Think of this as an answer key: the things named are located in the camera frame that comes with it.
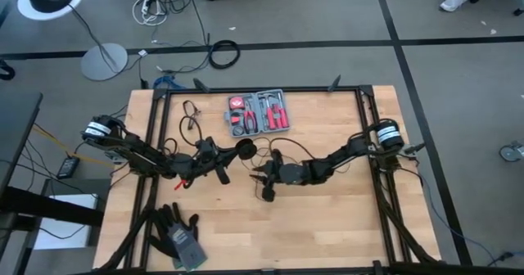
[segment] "toolkit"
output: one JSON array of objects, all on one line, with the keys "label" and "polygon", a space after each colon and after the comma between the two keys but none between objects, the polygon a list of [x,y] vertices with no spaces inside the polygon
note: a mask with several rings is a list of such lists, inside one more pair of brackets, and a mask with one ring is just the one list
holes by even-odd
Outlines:
[{"label": "toolkit", "polygon": [[224,118],[232,137],[276,133],[290,128],[284,92],[281,89],[228,97]]}]

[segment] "white cable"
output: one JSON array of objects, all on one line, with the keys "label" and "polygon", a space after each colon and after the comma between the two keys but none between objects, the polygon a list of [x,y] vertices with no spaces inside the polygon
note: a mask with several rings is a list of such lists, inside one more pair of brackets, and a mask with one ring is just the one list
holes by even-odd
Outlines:
[{"label": "white cable", "polygon": [[137,18],[136,14],[136,8],[138,4],[142,0],[137,0],[133,6],[131,7],[131,13],[133,14],[133,18],[139,25],[146,25],[146,26],[157,26],[163,24],[167,20],[167,14],[162,11],[160,8],[160,2],[158,0],[155,1],[156,5],[156,14],[149,14],[149,7],[147,6],[147,2],[149,0],[143,0],[142,2],[142,10],[140,11],[142,14],[142,21],[140,21]]}]

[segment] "shoe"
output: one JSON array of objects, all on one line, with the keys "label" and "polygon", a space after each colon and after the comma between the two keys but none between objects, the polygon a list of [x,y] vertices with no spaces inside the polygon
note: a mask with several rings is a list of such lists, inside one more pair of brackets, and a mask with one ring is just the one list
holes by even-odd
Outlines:
[{"label": "shoe", "polygon": [[447,12],[453,12],[457,10],[466,1],[467,0],[445,0],[440,5],[440,8],[442,8],[442,10],[445,10]]}]

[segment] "wooden tabletop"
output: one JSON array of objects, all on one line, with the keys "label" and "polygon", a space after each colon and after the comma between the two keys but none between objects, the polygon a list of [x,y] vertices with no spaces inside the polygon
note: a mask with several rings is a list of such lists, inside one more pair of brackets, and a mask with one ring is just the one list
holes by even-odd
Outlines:
[{"label": "wooden tabletop", "polygon": [[[375,86],[374,92],[380,117],[396,120],[404,140],[409,142],[395,89]],[[178,131],[178,122],[183,116],[182,102],[191,100],[202,110],[198,123],[204,138],[213,137],[220,147],[234,147],[238,139],[229,136],[224,122],[228,95],[173,95],[166,137],[176,139],[181,152],[194,153],[194,147],[184,142]],[[140,90],[133,91],[129,99],[125,124],[129,131],[142,139],[146,136],[151,96],[152,91]],[[292,138],[315,156],[325,157],[346,143],[351,134],[361,131],[353,92],[287,92],[286,101],[291,130],[262,136]],[[161,101],[153,146],[158,143],[162,106]],[[185,125],[184,134],[190,141],[197,140],[197,132],[187,131]],[[255,144],[257,147],[268,146],[264,139],[256,140]],[[310,159],[290,142],[275,142],[273,145],[295,160]],[[172,148],[172,144],[168,143],[167,147]],[[260,157],[256,156],[253,161],[258,165]],[[400,161],[406,169],[416,171],[413,163]],[[250,161],[245,161],[244,165],[252,167]],[[376,259],[387,265],[366,158],[353,160],[346,172],[346,165],[339,168],[342,173],[336,173],[322,185],[277,184],[273,203],[257,198],[261,187],[255,187],[244,165],[238,158],[229,165],[227,173],[231,183],[225,186],[220,184],[215,173],[196,179],[187,190],[174,190],[179,178],[160,179],[158,207],[176,201],[185,219],[192,214],[200,215],[199,241],[208,260],[199,270],[363,267],[370,266]],[[122,169],[115,174],[113,182],[126,171]],[[419,180],[412,174],[398,171],[395,172],[395,181],[406,227],[430,255],[439,258]],[[95,268],[110,258],[129,229],[137,182],[138,178],[131,175],[111,189]],[[392,232],[395,247],[399,249],[396,233]],[[138,265],[141,236],[137,242],[135,265]],[[151,248],[147,270],[174,270],[172,259]]]}]

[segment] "white label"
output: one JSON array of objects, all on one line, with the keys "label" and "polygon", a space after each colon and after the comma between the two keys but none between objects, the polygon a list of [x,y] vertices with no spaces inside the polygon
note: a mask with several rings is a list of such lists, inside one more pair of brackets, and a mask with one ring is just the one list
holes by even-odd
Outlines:
[{"label": "white label", "polygon": [[377,136],[380,137],[385,133],[396,131],[396,128],[394,126],[383,128],[382,130],[377,132]]},{"label": "white label", "polygon": [[88,124],[88,127],[99,129],[99,130],[101,130],[103,132],[106,132],[106,134],[111,133],[111,130],[109,128],[107,128],[105,125],[101,125],[99,123],[91,122],[91,123]]},{"label": "white label", "polygon": [[383,135],[383,136],[379,137],[378,141],[380,143],[382,143],[382,142],[384,142],[385,140],[387,140],[389,138],[398,137],[398,136],[400,136],[399,132],[391,132],[391,133],[387,133],[386,135]]},{"label": "white label", "polygon": [[85,133],[90,133],[95,136],[106,136],[104,135],[104,133],[97,131],[96,129],[93,129],[93,128],[86,128]]}]

